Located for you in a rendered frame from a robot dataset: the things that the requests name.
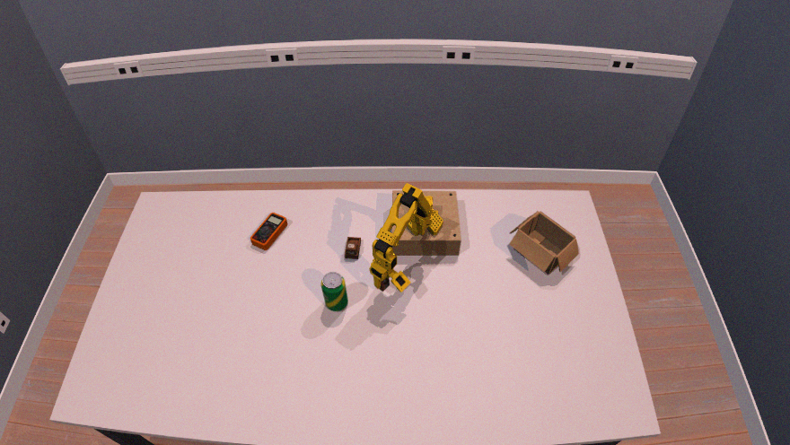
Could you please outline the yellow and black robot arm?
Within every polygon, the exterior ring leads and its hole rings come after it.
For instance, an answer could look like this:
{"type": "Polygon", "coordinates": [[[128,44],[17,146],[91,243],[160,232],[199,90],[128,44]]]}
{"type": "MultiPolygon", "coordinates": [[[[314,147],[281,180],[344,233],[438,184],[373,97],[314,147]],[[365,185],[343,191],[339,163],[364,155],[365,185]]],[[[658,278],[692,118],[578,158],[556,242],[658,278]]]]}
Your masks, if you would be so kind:
{"type": "Polygon", "coordinates": [[[389,271],[397,265],[397,256],[392,246],[396,248],[399,245],[398,242],[407,226],[415,236],[424,235],[427,227],[433,235],[436,235],[443,226],[443,219],[438,211],[433,209],[432,197],[425,197],[421,189],[409,184],[406,184],[402,191],[404,195],[398,194],[396,197],[385,224],[376,236],[378,240],[373,242],[374,259],[389,271]],[[409,210],[399,219],[401,204],[409,207],[409,210]],[[396,229],[391,233],[393,225],[396,225],[396,229]]]}

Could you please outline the orange pocket multimeter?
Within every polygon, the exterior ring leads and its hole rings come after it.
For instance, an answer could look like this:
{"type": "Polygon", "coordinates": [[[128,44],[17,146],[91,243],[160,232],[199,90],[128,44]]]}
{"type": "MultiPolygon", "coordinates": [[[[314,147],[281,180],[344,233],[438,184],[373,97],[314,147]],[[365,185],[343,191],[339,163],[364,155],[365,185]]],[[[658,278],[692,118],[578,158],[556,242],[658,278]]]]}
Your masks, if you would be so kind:
{"type": "Polygon", "coordinates": [[[268,250],[286,226],[284,216],[271,213],[250,237],[252,245],[268,250]]]}

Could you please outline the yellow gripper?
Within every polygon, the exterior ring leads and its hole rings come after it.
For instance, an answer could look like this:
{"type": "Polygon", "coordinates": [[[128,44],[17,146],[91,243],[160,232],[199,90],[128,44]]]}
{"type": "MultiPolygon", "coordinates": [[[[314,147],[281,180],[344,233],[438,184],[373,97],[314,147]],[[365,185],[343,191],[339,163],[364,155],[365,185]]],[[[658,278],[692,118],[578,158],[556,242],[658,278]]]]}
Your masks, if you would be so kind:
{"type": "Polygon", "coordinates": [[[380,264],[376,263],[376,260],[373,259],[371,264],[370,273],[373,275],[374,285],[377,289],[381,288],[381,281],[383,281],[386,277],[389,279],[390,277],[391,282],[397,287],[397,289],[402,292],[411,282],[407,279],[407,277],[401,272],[396,272],[394,268],[389,271],[385,269],[380,264]]]}

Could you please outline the green and yellow drink can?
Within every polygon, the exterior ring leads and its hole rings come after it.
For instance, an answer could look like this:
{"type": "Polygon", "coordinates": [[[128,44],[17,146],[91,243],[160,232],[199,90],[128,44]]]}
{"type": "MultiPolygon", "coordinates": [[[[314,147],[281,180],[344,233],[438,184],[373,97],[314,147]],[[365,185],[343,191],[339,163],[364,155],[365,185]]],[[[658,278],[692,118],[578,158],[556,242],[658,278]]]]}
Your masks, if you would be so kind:
{"type": "Polygon", "coordinates": [[[348,304],[345,279],[342,277],[337,272],[329,272],[321,280],[321,289],[329,310],[341,311],[348,304]]]}

